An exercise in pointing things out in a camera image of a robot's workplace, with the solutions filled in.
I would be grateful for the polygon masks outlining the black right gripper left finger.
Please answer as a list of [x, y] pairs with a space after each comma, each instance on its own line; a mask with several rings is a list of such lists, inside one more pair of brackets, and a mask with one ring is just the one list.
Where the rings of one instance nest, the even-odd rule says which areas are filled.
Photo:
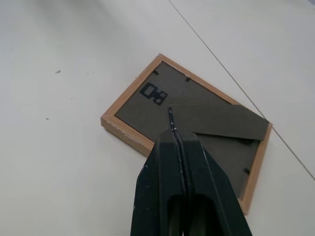
[[136, 182], [132, 236], [182, 236], [185, 180], [172, 110], [170, 128], [162, 132]]

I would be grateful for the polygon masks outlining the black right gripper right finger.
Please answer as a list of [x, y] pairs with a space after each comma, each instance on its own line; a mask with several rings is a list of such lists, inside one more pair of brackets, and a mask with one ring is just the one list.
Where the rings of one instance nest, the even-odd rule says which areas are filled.
[[175, 130], [185, 182], [185, 236], [250, 236], [228, 176], [198, 137]]

